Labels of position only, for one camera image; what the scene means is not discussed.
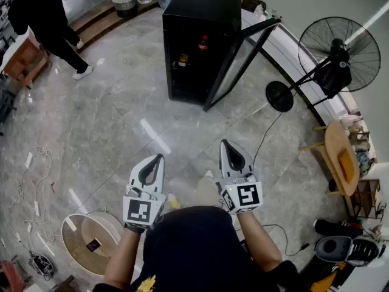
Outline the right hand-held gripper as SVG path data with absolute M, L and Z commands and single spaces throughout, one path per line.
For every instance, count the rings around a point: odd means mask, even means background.
M 219 148 L 222 177 L 216 183 L 230 214 L 251 212 L 263 204 L 262 183 L 253 172 L 253 159 L 240 145 L 223 139 Z

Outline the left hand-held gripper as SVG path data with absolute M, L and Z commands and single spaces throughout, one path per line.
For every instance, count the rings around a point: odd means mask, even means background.
M 162 192 L 164 173 L 162 154 L 145 158 L 131 170 L 123 197 L 123 221 L 128 226 L 153 229 L 158 223 L 167 199 Z

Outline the black mini fridge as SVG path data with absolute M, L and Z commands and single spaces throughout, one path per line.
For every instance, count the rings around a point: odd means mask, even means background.
M 240 0 L 171 0 L 162 14 L 168 96 L 204 106 L 222 63 L 241 31 Z M 202 54 L 198 44 L 208 36 Z M 178 65 L 189 54 L 188 65 Z

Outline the person's right forearm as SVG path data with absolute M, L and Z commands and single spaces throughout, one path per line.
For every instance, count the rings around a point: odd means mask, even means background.
M 282 263 L 281 253 L 252 212 L 237 214 L 248 249 L 255 263 L 269 272 Z

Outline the person's beige trousers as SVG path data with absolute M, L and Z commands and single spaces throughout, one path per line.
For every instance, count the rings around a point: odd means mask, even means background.
M 214 178 L 205 176 L 201 178 L 194 192 L 195 206 L 216 206 L 220 207 L 218 187 Z

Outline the white ribbed stool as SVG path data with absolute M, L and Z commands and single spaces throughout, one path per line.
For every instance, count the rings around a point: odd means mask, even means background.
M 116 240 L 118 243 L 124 235 L 125 228 L 113 215 L 106 212 L 94 212 L 91 218 L 100 223 Z

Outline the person's dark shirt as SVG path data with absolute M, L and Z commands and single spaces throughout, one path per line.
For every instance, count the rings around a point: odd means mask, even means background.
M 92 292 L 310 292 L 295 265 L 264 272 L 241 244 L 231 216 L 215 206 L 171 211 L 142 233 L 126 291 L 98 283 Z

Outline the wooden chair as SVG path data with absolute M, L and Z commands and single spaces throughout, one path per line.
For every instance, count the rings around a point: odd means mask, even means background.
M 335 182 L 336 193 L 343 196 L 351 196 L 356 190 L 357 184 L 359 182 L 360 168 L 355 151 L 349 141 L 346 130 L 337 120 L 331 121 L 329 125 L 325 127 L 314 128 L 314 130 L 324 131 L 324 141 L 313 145 L 300 147 L 299 150 L 303 151 L 316 149 L 319 151 L 331 173 L 332 179 Z M 338 155 L 343 150 L 349 152 L 355 171 L 355 175 L 350 184 L 348 184 L 345 180 L 338 161 Z

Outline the round white bin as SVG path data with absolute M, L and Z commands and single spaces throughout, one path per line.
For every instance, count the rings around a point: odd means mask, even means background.
M 118 243 L 115 238 L 91 214 L 72 214 L 61 227 L 61 236 L 69 255 L 86 271 L 104 276 L 106 267 Z M 102 246 L 90 252 L 86 245 L 99 239 Z

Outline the orange pad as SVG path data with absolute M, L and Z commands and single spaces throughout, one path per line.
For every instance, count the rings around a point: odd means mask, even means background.
M 354 167 L 353 167 L 353 162 L 351 160 L 351 156 L 348 151 L 343 150 L 339 155 L 338 155 L 338 161 L 340 164 L 340 168 L 342 169 L 342 173 L 345 177 L 345 180 L 347 181 L 348 184 L 350 184 L 353 180 L 353 177 L 355 175 Z

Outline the grey and black helmet device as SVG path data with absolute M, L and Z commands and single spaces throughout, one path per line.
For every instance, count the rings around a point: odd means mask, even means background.
M 319 259 L 332 263 L 349 263 L 355 267 L 368 266 L 380 259 L 385 250 L 385 243 L 366 236 L 324 237 L 314 245 L 315 254 Z

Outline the black standing fan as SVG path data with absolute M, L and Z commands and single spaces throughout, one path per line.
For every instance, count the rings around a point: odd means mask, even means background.
M 378 75 L 380 50 L 372 34 L 344 17 L 326 17 L 313 22 L 298 42 L 298 59 L 305 74 L 291 86 L 271 82 L 266 86 L 269 104 L 281 113 L 294 104 L 292 90 L 316 83 L 329 100 L 340 92 L 367 87 Z

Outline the wooden rack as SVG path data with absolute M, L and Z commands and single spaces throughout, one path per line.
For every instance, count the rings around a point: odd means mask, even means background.
M 384 218 L 387 207 L 378 179 L 365 179 L 358 182 L 356 190 L 349 197 L 344 197 L 346 211 L 351 218 L 379 220 Z

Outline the small black device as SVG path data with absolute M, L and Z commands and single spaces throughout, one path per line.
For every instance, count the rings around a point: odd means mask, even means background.
M 54 274 L 54 266 L 44 255 L 34 255 L 30 252 L 29 265 L 37 271 L 38 274 L 49 280 Z

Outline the wooden step platform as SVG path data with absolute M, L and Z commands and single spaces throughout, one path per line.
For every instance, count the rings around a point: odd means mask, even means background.
M 84 42 L 84 45 L 80 49 L 76 49 L 76 52 L 80 54 L 116 27 L 158 7 L 159 3 L 153 1 L 149 4 L 139 4 L 136 8 L 131 9 L 129 13 L 125 14 L 124 11 L 116 10 L 112 2 L 102 2 L 70 25 Z

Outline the wooden desk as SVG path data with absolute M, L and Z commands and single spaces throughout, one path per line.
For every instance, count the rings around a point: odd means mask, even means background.
M 30 28 L 6 50 L 0 72 L 20 85 L 31 89 L 33 81 L 52 63 L 49 53 L 40 44 Z

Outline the red cloth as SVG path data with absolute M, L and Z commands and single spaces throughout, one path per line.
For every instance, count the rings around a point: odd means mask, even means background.
M 25 287 L 26 283 L 14 264 L 6 260 L 2 261 L 0 263 L 0 292 L 4 292 L 2 288 L 9 288 L 9 292 L 23 292 Z

